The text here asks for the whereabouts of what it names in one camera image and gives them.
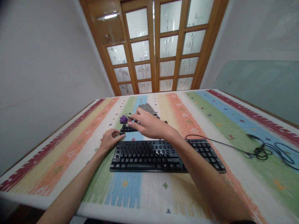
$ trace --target person's right hand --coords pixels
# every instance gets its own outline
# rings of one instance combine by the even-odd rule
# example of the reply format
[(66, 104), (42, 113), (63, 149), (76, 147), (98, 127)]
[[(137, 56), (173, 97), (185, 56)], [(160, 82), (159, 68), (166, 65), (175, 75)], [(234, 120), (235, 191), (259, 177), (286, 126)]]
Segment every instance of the person's right hand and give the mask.
[(135, 121), (139, 121), (140, 124), (137, 122), (128, 122), (128, 125), (148, 138), (168, 140), (168, 138), (171, 138), (171, 136), (178, 132), (140, 107), (137, 108), (136, 114), (132, 114), (130, 117)]

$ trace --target keyboard cable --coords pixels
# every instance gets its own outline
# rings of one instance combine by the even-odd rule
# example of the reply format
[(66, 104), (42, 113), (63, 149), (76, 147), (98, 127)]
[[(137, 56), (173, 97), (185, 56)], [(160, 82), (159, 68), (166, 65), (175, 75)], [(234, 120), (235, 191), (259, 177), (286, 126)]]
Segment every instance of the keyboard cable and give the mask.
[(205, 136), (201, 136), (201, 135), (197, 135), (197, 134), (189, 134), (189, 135), (186, 135), (185, 139), (187, 139), (188, 136), (199, 136), (199, 137), (208, 139), (208, 140), (210, 140), (210, 141), (217, 142), (217, 143), (220, 143), (220, 144), (229, 146), (229, 147), (234, 148), (234, 149), (236, 149), (236, 150), (238, 150), (238, 151), (240, 151), (240, 152), (242, 152), (242, 153), (247, 154), (248, 156), (252, 156), (252, 157), (255, 157), (255, 158), (257, 158), (257, 159), (259, 159), (259, 160), (263, 160), (263, 161), (267, 160), (269, 155), (273, 155), (273, 152), (272, 152), (271, 150), (269, 150), (269, 149), (265, 149), (265, 147), (268, 147), (268, 148), (272, 149), (273, 151), (275, 151), (275, 152), (279, 155), (279, 157), (281, 158), (281, 160), (282, 160), (287, 166), (291, 167), (291, 168), (294, 169), (294, 170), (299, 170), (298, 168), (292, 166), (292, 165), (295, 164), (295, 162), (294, 162), (293, 159), (292, 159), (289, 155), (287, 155), (287, 154), (285, 153), (285, 151), (283, 151), (278, 145), (285, 146), (285, 147), (287, 147), (287, 148), (293, 150), (294, 152), (296, 152), (296, 153), (298, 153), (298, 154), (299, 154), (299, 152), (296, 151), (296, 150), (294, 150), (294, 149), (292, 149), (291, 147), (289, 147), (289, 146), (283, 144), (283, 143), (280, 143), (280, 142), (275, 142), (274, 145), (271, 145), (271, 144), (269, 144), (269, 143), (265, 143), (263, 140), (261, 140), (260, 138), (254, 136), (254, 135), (247, 134), (247, 136), (248, 136), (249, 138), (254, 138), (254, 139), (256, 139), (256, 140), (262, 142), (262, 145), (261, 145), (260, 147), (255, 148), (254, 152), (251, 153), (251, 152), (246, 152), (246, 151), (243, 151), (243, 150), (241, 150), (241, 149), (238, 149), (238, 148), (236, 148), (236, 147), (234, 147), (234, 146), (225, 144), (225, 143), (223, 143), (223, 142), (219, 142), (219, 141), (216, 141), (216, 140), (207, 138), (207, 137), (205, 137)]

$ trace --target table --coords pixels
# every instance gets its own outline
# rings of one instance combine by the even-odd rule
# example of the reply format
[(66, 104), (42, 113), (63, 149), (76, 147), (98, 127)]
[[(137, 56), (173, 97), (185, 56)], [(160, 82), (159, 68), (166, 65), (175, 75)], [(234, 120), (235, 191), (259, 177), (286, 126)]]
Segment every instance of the table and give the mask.
[[(252, 151), (260, 143), (282, 142), (298, 150), (298, 129), (219, 90), (177, 91), (95, 100), (0, 178), (0, 196), (47, 209), (97, 151), (102, 135), (120, 130), (120, 116), (149, 103), (162, 120), (187, 134), (199, 134)], [(139, 132), (124, 139), (148, 140)], [(299, 221), (299, 173), (276, 155), (260, 161), (209, 141), (227, 168), (225, 179), (258, 223)], [(284, 151), (299, 164), (299, 157)], [(110, 172), (114, 149), (102, 162), (77, 215), (123, 223), (214, 223), (189, 174)]]

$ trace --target wooden door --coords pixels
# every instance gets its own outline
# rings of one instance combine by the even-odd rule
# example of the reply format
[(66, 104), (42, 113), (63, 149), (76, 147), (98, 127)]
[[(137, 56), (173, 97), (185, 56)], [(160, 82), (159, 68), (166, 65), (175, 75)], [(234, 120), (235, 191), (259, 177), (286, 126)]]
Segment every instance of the wooden door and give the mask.
[(228, 0), (80, 3), (113, 91), (121, 96), (198, 89)]

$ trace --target purple object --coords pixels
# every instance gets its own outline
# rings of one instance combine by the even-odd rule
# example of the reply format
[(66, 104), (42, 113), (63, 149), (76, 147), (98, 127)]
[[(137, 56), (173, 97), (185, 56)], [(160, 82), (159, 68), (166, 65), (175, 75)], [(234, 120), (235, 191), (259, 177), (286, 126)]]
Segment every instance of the purple object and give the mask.
[(128, 118), (126, 117), (126, 115), (122, 115), (122, 116), (121, 116), (120, 123), (121, 123), (121, 124), (126, 124), (126, 123), (128, 123)]

